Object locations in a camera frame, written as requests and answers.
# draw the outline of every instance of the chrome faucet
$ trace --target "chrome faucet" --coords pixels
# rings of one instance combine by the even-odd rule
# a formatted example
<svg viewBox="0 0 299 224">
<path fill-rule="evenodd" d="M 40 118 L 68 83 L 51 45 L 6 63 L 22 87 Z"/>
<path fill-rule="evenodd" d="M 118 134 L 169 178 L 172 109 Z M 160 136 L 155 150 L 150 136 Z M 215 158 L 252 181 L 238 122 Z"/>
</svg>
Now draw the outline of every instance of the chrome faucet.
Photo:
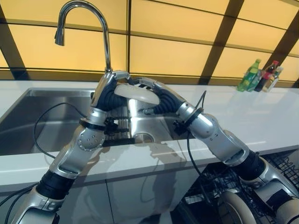
<svg viewBox="0 0 299 224">
<path fill-rule="evenodd" d="M 83 7 L 91 11 L 96 17 L 99 19 L 102 29 L 103 29 L 103 37 L 104 37 L 104 50 L 105 50 L 105 59 L 106 59 L 106 67 L 105 73 L 112 72 L 111 61 L 110 61 L 110 46 L 109 46 L 109 32 L 108 25 L 105 20 L 105 17 L 101 13 L 99 9 L 97 9 L 93 4 L 83 1 L 83 0 L 73 0 L 67 2 L 64 6 L 62 6 L 59 12 L 58 18 L 58 27 L 55 34 L 55 43 L 61 46 L 64 46 L 64 26 L 65 26 L 65 18 L 69 11 L 76 7 Z"/>
</svg>

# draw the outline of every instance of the kitchen sink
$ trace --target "kitchen sink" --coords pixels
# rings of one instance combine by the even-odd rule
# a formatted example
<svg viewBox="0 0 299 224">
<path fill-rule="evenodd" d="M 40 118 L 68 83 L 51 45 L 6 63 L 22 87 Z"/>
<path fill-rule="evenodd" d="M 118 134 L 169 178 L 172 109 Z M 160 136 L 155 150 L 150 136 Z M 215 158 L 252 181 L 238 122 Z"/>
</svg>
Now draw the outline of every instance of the kitchen sink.
<svg viewBox="0 0 299 224">
<path fill-rule="evenodd" d="M 33 141 L 33 127 L 38 117 L 48 108 L 62 103 L 76 106 L 87 114 L 93 89 L 31 88 L 0 118 L 0 155 L 38 153 Z M 106 135 L 105 146 L 160 143 L 185 139 L 178 136 L 173 122 L 175 114 L 144 115 L 142 108 L 153 105 L 128 100 L 128 105 L 109 112 L 115 118 L 118 130 Z M 81 116 L 70 106 L 60 105 L 40 120 L 36 129 L 37 142 L 47 152 L 59 151 L 72 138 Z"/>
</svg>

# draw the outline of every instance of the white countertop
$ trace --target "white countertop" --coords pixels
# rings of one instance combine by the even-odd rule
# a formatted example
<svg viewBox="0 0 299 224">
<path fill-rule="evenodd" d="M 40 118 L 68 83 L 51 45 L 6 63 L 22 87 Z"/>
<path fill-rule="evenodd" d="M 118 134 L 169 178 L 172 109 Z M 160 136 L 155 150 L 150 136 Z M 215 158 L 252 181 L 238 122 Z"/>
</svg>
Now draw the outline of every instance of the white countertop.
<svg viewBox="0 0 299 224">
<path fill-rule="evenodd" d="M 31 87 L 96 86 L 97 83 L 91 82 L 0 81 L 0 116 Z M 192 104 L 207 90 L 205 112 L 214 115 L 222 128 L 230 130 L 253 151 L 268 154 L 299 148 L 299 89 L 274 88 L 269 93 L 249 93 L 238 92 L 232 86 L 169 86 Z M 190 146 L 197 164 L 217 161 L 201 141 L 190 140 Z M 51 161 L 40 153 L 0 156 L 0 186 L 11 188 L 37 182 Z M 186 140 L 174 140 L 104 148 L 83 175 L 88 173 L 86 182 L 191 167 Z"/>
</svg>

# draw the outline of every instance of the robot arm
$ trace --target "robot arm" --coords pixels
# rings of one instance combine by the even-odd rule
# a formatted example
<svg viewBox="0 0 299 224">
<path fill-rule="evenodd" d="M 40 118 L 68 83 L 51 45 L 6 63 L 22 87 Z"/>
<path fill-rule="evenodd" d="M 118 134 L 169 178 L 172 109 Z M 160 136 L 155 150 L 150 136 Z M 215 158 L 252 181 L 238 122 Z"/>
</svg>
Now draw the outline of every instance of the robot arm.
<svg viewBox="0 0 299 224">
<path fill-rule="evenodd" d="M 139 83 L 149 86 L 161 99 L 160 105 L 144 109 L 145 114 L 175 112 L 182 120 L 176 123 L 177 131 L 188 130 L 204 142 L 221 162 L 231 167 L 276 212 L 279 223 L 299 221 L 299 192 L 278 170 L 230 131 L 222 129 L 213 115 L 203 113 L 202 108 L 195 108 L 163 83 L 149 78 L 140 78 Z"/>
<path fill-rule="evenodd" d="M 70 143 L 60 150 L 47 173 L 27 195 L 12 224 L 58 223 L 56 211 L 62 206 L 75 179 L 105 140 L 105 130 L 110 124 L 107 111 L 127 102 L 114 94 L 117 80 L 121 78 L 129 79 L 129 74 L 110 71 L 101 78 L 92 95 L 87 117 L 80 120 Z"/>
</svg>

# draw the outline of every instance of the metal wire rack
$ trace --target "metal wire rack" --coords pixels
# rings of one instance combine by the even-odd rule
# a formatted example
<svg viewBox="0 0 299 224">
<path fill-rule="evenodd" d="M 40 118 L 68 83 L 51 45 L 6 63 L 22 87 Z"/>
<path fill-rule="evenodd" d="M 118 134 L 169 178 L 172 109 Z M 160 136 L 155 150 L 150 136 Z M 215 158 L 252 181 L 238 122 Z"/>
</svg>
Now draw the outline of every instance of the metal wire rack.
<svg viewBox="0 0 299 224">
<path fill-rule="evenodd" d="M 271 165 L 281 170 L 281 172 L 294 184 L 296 188 L 299 188 L 299 170 L 296 165 L 289 159 L 291 152 L 282 152 L 276 154 L 270 154 L 263 156 Z M 274 214 L 261 202 L 257 197 L 254 197 L 252 189 L 247 185 L 241 183 L 238 176 L 222 163 L 209 164 L 203 175 L 206 180 L 201 182 L 196 181 L 189 189 L 184 199 L 186 204 L 191 205 L 194 203 L 206 203 L 204 202 L 204 194 L 208 196 L 211 209 L 214 211 L 218 208 L 218 200 L 221 194 L 227 190 L 236 193 L 249 207 L 257 224 L 276 224 Z M 204 193 L 200 189 L 200 183 L 204 189 Z M 217 222 L 222 223 L 220 215 L 218 215 Z M 231 216 L 231 223 L 238 223 L 234 220 L 234 217 L 230 214 L 229 209 L 226 216 Z"/>
</svg>

